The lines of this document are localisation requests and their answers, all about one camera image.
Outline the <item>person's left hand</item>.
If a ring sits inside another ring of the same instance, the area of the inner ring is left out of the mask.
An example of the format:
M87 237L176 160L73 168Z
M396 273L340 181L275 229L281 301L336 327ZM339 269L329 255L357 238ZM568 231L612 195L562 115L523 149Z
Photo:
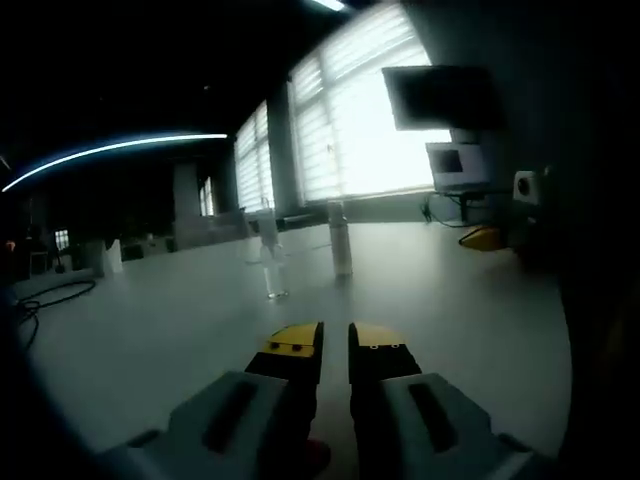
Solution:
M305 444L304 466L308 479L320 475L331 462L331 449L328 444L309 438Z

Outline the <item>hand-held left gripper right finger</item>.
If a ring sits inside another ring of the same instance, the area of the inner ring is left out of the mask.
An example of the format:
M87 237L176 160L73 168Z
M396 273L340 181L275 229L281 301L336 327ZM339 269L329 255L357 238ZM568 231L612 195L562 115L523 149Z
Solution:
M493 432L479 405L424 373L391 330L348 330L350 413L362 479L542 479L545 458Z

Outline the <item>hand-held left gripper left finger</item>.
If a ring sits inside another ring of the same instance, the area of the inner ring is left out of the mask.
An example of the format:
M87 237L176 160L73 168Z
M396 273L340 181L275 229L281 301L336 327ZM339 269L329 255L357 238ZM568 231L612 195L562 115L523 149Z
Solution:
M100 455L114 479L308 479L324 325L285 326L149 430Z

